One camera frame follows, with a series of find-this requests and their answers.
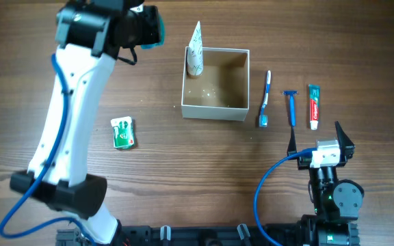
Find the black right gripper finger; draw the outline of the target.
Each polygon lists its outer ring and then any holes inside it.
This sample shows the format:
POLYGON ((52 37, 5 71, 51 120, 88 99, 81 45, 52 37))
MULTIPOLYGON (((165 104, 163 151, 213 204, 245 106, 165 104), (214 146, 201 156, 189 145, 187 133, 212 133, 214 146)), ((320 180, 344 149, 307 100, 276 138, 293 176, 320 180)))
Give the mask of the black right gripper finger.
POLYGON ((296 153, 297 153, 296 136, 294 132, 294 127, 291 127, 290 140, 287 148, 287 155, 291 156, 292 154, 296 154, 296 153))
POLYGON ((335 128, 337 132, 337 139, 339 142, 339 146, 341 148, 352 148, 353 147, 353 142, 352 140, 345 134, 343 131, 340 123, 336 121, 335 123, 335 128))

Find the Colgate toothpaste tube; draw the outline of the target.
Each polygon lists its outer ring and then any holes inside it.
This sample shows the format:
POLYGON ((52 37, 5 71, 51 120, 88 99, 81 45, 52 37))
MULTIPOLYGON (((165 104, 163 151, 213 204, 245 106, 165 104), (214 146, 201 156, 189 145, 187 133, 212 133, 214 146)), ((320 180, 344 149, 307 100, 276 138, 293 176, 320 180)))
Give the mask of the Colgate toothpaste tube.
POLYGON ((310 96, 310 127, 311 130, 316 131, 319 123, 320 86, 309 85, 308 88, 310 96))

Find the white floral shampoo tube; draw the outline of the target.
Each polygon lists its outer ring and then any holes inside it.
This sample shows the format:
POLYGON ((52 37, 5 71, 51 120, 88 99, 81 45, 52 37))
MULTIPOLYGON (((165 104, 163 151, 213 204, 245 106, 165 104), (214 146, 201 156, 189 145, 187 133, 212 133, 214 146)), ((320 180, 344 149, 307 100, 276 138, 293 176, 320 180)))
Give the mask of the white floral shampoo tube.
POLYGON ((200 21, 197 22, 187 50, 187 73, 199 77, 203 72, 203 46, 200 21))

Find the green Dettol soap bar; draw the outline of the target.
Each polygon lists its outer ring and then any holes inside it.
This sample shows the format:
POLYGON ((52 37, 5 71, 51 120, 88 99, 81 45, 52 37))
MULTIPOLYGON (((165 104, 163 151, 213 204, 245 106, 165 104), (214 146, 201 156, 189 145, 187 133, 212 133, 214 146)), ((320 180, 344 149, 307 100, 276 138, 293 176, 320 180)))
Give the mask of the green Dettol soap bar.
POLYGON ((131 149, 135 145, 132 117, 115 118, 110 122, 113 129, 115 149, 131 149))

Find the blue mouthwash bottle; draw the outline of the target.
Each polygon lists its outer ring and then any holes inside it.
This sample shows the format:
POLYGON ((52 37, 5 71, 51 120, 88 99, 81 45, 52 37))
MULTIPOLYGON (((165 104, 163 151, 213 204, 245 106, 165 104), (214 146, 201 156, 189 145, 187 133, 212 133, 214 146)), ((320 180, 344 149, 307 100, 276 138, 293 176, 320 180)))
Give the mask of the blue mouthwash bottle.
POLYGON ((148 19, 144 30, 144 37, 142 39, 142 49, 153 49, 157 46, 162 46, 165 42, 165 26, 160 14, 152 16, 148 19))

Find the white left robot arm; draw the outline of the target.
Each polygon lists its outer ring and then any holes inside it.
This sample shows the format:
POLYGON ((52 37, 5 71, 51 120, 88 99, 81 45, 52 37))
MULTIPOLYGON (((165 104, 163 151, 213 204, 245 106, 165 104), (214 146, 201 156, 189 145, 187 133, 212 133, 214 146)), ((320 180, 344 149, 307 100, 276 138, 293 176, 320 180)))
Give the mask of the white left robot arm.
POLYGON ((163 43, 159 10, 143 1, 69 1, 56 15, 55 82, 44 130, 28 168, 10 178, 21 201, 33 198, 75 224, 92 245, 118 242, 121 224, 107 209, 107 181, 88 173, 99 100, 121 49, 163 43))

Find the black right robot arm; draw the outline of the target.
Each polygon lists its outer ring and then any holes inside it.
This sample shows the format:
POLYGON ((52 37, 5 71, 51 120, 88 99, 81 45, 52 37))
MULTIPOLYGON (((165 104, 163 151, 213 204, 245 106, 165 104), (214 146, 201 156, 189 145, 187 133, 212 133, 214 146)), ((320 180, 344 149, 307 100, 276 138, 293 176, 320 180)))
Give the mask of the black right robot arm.
POLYGON ((338 122, 335 128, 336 139, 317 141, 310 152, 298 152, 291 133, 287 153, 297 161, 299 170, 309 172, 308 194, 315 213, 303 215, 285 230, 287 245, 360 245, 354 222, 363 205, 364 189, 352 180, 337 177, 337 168, 353 157, 355 145, 338 122))

